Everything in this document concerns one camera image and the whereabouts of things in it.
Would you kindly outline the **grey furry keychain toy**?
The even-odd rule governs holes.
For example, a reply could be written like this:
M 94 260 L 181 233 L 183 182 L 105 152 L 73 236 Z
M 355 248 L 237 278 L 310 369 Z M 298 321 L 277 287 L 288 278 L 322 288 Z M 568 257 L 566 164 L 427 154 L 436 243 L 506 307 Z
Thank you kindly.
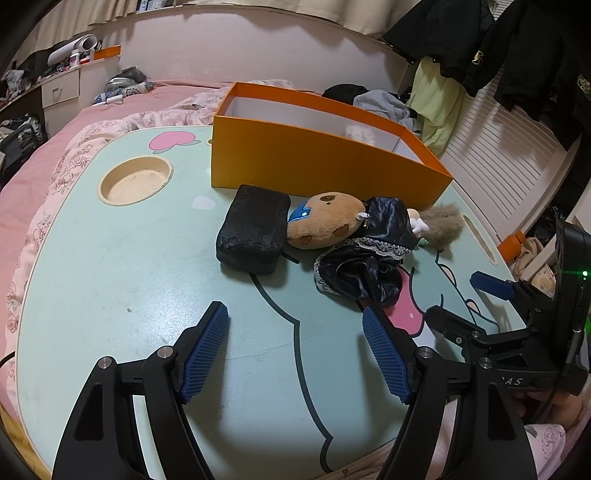
M 421 247 L 436 251 L 445 250 L 457 241 L 465 222 L 456 204 L 434 205 L 427 210 L 407 210 L 411 229 Z

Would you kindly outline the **black hanging clothes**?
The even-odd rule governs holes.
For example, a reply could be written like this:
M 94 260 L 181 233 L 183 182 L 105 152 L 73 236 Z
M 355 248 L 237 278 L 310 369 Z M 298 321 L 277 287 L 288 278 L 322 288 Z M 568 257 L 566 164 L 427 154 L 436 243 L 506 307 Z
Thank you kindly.
M 475 96 L 492 80 L 495 100 L 546 124 L 569 149 L 590 132 L 590 4 L 516 0 L 494 16 L 486 1 L 421 1 L 383 39 L 414 63 Z

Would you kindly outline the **light green hanging garment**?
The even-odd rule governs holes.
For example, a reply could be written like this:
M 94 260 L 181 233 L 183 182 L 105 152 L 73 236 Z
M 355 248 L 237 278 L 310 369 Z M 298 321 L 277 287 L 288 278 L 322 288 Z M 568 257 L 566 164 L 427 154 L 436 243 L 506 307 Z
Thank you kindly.
M 437 157 L 445 151 L 460 116 L 465 88 L 440 73 L 440 64 L 424 57 L 415 72 L 407 106 L 423 119 L 422 142 Z

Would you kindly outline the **brown plush doll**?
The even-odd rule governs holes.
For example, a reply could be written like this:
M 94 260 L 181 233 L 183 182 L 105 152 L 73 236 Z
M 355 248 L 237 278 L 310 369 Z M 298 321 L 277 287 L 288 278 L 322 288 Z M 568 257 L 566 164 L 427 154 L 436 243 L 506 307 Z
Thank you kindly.
M 399 266 L 429 230 L 397 198 L 325 192 L 291 212 L 287 243 L 320 252 L 312 266 L 318 291 L 391 307 L 403 287 Z

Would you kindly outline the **beige curtain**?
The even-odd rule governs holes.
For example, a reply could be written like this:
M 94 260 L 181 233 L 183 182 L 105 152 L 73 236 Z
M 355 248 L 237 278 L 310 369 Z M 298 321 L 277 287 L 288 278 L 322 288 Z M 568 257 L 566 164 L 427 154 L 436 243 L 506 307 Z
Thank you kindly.
M 139 14 L 146 1 L 60 1 L 37 20 L 30 36 L 46 48 L 74 35 Z M 411 0 L 163 1 L 163 9 L 276 10 L 327 20 L 363 35 L 385 32 L 417 3 Z

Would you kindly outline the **orange bottle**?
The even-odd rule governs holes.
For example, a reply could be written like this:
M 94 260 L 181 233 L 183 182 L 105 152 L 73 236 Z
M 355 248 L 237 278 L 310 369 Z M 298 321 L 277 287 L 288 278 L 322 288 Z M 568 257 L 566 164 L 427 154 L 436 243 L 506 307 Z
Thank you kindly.
M 525 242 L 526 237 L 522 231 L 518 230 L 508 235 L 497 247 L 503 260 L 510 264 L 520 254 L 522 244 Z

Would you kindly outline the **orange cardboard box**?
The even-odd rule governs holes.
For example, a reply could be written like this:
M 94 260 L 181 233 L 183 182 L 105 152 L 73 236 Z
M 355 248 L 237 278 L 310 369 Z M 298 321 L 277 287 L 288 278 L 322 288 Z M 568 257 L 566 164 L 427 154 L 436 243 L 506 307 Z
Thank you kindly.
M 349 124 L 369 127 L 374 144 L 346 138 Z M 423 210 L 451 182 L 451 173 L 406 127 L 312 93 L 238 82 L 213 119 L 216 188 L 249 184 L 301 197 L 329 191 L 397 197 Z

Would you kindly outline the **clothes heap on bed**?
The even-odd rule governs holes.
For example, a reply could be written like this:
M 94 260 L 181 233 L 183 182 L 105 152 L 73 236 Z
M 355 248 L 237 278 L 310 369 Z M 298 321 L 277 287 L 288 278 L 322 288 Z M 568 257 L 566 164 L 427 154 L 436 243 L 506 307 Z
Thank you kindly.
M 93 105 L 107 104 L 113 98 L 149 93 L 155 88 L 154 83 L 137 67 L 129 67 L 109 79 L 104 91 L 93 100 Z

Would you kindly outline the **white drawer cabinet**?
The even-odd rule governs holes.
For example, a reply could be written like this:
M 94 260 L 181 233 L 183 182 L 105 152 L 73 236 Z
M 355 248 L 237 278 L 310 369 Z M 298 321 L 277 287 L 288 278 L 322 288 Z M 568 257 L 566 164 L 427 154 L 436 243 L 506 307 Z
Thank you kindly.
M 120 71 L 119 59 L 94 60 L 42 82 L 42 108 L 49 138 L 104 92 L 107 81 Z

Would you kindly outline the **white hair dryer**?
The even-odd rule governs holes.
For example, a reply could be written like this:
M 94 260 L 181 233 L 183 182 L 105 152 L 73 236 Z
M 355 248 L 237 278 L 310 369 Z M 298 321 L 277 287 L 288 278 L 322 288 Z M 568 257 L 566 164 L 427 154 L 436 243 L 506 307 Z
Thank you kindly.
M 78 52 L 85 53 L 85 52 L 88 52 L 92 49 L 95 49 L 97 43 L 98 43 L 98 39 L 93 34 L 87 34 L 87 35 L 81 36 L 78 39 L 73 40 L 73 41 L 61 46 L 60 48 L 57 48 L 56 50 L 52 51 L 51 54 L 48 56 L 47 65 L 49 67 L 52 67 L 52 66 L 64 61 L 66 58 L 70 57 L 71 53 L 74 50 L 77 50 Z

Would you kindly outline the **orange box lid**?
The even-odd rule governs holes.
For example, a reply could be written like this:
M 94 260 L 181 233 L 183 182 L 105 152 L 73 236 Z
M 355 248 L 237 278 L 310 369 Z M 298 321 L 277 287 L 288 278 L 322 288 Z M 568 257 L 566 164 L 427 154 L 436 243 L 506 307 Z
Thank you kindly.
M 114 46 L 110 46 L 110 47 L 101 48 L 100 50 L 96 50 L 94 52 L 94 59 L 95 60 L 108 59 L 108 58 L 117 57 L 120 54 L 121 54 L 121 46 L 114 45 Z

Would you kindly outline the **black lace pouch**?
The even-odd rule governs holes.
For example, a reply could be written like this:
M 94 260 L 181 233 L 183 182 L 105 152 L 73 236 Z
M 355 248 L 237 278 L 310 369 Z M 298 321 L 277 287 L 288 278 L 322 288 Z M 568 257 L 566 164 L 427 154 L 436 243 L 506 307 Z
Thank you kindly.
M 218 261 L 256 275 L 273 273 L 287 241 L 289 210 L 287 194 L 240 185 L 217 234 Z

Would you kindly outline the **grey clothes pile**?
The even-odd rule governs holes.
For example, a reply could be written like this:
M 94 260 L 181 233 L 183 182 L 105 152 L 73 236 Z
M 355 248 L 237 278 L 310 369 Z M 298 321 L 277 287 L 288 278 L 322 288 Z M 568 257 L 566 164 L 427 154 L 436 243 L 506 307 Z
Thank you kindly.
M 418 114 L 394 94 L 374 89 L 353 98 L 353 105 L 403 125 L 416 136 L 423 131 L 423 121 Z

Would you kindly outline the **white fluffy toy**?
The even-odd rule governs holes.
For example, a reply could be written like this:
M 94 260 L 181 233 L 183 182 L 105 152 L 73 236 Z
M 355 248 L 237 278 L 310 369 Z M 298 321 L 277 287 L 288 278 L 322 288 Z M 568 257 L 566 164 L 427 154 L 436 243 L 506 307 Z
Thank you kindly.
M 358 125 L 358 124 L 349 124 L 346 126 L 345 129 L 346 138 L 370 144 L 374 144 L 374 133 L 370 130 L 369 127 Z

